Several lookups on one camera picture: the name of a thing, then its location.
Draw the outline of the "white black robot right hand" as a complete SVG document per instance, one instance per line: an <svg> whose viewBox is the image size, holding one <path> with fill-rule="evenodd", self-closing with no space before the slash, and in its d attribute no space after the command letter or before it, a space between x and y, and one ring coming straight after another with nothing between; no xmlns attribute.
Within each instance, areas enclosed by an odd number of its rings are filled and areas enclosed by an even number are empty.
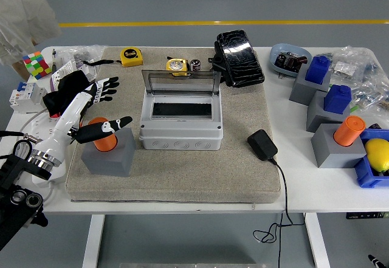
<svg viewBox="0 0 389 268"><path fill-rule="evenodd" d="M373 255L368 255L368 259L372 262L375 268L386 268L386 265L384 265L382 262L380 262L376 257Z"/></svg>

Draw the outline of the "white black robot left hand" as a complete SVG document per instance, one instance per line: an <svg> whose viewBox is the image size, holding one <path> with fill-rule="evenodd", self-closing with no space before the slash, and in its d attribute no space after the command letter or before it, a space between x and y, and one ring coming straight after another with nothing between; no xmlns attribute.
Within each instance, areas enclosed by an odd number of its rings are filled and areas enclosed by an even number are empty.
<svg viewBox="0 0 389 268"><path fill-rule="evenodd" d="M125 116L103 123L80 126L81 118L87 108L101 101L111 101L115 87L119 85L118 77L105 78L79 92L61 115L52 134L35 145L28 159L36 165L48 164L50 167L61 165L68 145L76 140L88 143L106 138L132 122L133 118Z"/></svg>

